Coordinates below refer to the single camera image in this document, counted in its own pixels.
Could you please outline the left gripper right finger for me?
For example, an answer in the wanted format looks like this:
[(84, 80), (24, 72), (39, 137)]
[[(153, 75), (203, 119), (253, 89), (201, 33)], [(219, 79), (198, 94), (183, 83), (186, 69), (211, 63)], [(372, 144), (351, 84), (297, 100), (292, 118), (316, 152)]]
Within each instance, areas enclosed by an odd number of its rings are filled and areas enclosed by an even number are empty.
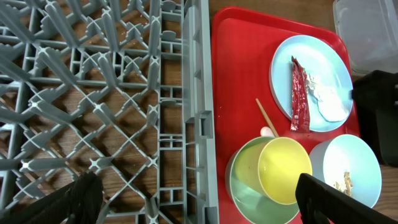
[(397, 224), (310, 174), (300, 174), (295, 196), (303, 224)]

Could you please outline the white napkin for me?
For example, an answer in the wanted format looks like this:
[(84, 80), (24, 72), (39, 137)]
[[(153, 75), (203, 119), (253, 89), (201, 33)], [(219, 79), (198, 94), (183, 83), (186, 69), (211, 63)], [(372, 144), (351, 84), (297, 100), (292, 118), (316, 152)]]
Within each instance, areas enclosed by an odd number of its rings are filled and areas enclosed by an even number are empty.
[(314, 75), (307, 75), (306, 85), (307, 92), (316, 99), (318, 110), (326, 121), (338, 122), (348, 117), (349, 110), (334, 87), (324, 85)]

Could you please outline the red sauce packet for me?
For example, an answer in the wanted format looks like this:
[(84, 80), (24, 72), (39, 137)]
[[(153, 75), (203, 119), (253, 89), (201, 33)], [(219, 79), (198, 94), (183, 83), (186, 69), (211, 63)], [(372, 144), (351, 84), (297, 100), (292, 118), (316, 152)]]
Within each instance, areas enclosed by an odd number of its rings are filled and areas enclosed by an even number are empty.
[(310, 131), (310, 110), (307, 96), (307, 74), (295, 57), (292, 60), (292, 131)]

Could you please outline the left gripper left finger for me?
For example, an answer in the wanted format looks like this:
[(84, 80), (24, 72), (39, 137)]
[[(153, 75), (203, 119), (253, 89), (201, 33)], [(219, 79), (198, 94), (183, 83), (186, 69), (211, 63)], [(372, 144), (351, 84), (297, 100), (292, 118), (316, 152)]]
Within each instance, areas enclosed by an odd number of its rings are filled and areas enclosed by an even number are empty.
[(94, 173), (79, 178), (32, 203), (23, 210), (1, 219), (3, 224), (94, 224), (103, 204), (103, 183)]

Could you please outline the light blue bowl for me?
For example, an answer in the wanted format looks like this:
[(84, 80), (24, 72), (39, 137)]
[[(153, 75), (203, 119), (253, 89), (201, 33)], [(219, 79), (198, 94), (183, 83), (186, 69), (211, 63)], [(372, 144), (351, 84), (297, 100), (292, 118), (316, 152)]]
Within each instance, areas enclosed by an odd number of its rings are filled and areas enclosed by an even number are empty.
[(343, 134), (316, 145), (311, 153), (313, 176), (333, 187), (350, 172), (352, 198), (372, 208), (381, 194), (381, 168), (373, 150), (359, 137)]

